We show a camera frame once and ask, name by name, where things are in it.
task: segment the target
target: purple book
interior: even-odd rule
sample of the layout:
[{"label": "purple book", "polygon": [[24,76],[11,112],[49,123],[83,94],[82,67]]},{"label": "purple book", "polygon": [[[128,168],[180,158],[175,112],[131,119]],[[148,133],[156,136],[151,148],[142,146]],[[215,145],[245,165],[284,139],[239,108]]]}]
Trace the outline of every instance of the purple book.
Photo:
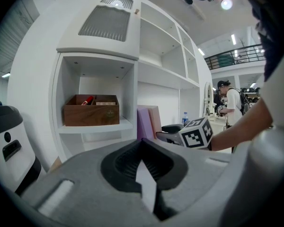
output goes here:
[{"label": "purple book", "polygon": [[151,119],[148,113],[148,109],[144,107],[138,107],[137,109],[137,139],[142,138],[153,139],[153,132],[151,126]]}]

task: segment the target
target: round ceiling light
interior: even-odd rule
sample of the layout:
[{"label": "round ceiling light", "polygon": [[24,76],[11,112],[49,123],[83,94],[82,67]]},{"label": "round ceiling light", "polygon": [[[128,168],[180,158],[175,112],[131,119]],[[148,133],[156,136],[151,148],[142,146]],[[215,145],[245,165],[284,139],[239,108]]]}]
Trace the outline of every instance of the round ceiling light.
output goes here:
[{"label": "round ceiling light", "polygon": [[229,10],[232,8],[232,0],[222,0],[221,7],[224,10]]}]

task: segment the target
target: black metal railing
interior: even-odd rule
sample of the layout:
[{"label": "black metal railing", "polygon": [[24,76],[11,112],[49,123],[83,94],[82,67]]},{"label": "black metal railing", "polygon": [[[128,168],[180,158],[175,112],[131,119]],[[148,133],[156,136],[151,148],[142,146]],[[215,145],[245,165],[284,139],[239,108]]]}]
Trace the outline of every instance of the black metal railing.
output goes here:
[{"label": "black metal railing", "polygon": [[209,70],[264,60],[264,50],[261,44],[241,47],[205,58]]}]

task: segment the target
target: ceiling light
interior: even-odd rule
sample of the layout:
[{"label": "ceiling light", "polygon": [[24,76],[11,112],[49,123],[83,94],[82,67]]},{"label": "ceiling light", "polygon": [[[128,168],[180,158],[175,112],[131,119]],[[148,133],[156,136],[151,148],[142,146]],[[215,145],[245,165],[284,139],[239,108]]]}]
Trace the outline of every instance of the ceiling light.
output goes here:
[{"label": "ceiling light", "polygon": [[3,78],[7,78],[7,77],[9,77],[9,76],[10,76],[10,73],[7,73],[7,74],[3,75],[2,77],[3,77]]},{"label": "ceiling light", "polygon": [[224,10],[229,10],[232,8],[232,0],[222,0],[221,7]]},{"label": "ceiling light", "polygon": [[201,55],[203,55],[203,56],[205,55],[204,52],[200,48],[198,50],[201,53]]},{"label": "ceiling light", "polygon": [[235,45],[235,44],[237,43],[237,42],[236,42],[235,35],[231,35],[231,38],[232,38],[233,45]]}]

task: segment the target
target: red marker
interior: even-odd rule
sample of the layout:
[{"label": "red marker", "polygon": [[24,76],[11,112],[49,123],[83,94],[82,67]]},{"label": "red marker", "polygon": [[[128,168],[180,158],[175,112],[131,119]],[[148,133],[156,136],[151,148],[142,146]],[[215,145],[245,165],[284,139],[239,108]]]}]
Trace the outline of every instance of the red marker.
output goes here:
[{"label": "red marker", "polygon": [[82,103],[81,105],[87,105],[87,104],[90,104],[91,101],[93,101],[94,97],[93,96],[90,96],[88,99],[86,99],[86,101],[84,101],[84,103]]}]

